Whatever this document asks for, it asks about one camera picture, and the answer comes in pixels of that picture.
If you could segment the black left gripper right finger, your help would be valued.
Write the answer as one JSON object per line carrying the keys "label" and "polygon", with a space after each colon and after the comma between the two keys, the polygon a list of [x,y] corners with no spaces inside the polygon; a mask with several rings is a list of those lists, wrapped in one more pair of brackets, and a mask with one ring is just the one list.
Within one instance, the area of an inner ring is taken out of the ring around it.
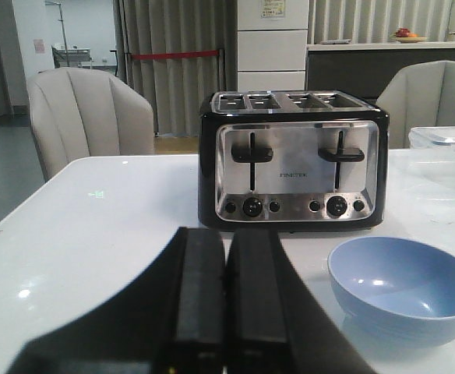
{"label": "black left gripper right finger", "polygon": [[227,259],[229,373],[372,373],[299,277],[274,231],[235,232]]}

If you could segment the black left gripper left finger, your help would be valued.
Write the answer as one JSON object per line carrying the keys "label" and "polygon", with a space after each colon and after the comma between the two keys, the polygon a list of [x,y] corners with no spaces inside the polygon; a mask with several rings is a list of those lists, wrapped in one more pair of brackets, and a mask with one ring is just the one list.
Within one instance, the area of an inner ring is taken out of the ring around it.
{"label": "black left gripper left finger", "polygon": [[157,258],[95,309],[28,342],[14,373],[221,373],[224,247],[179,228]]}

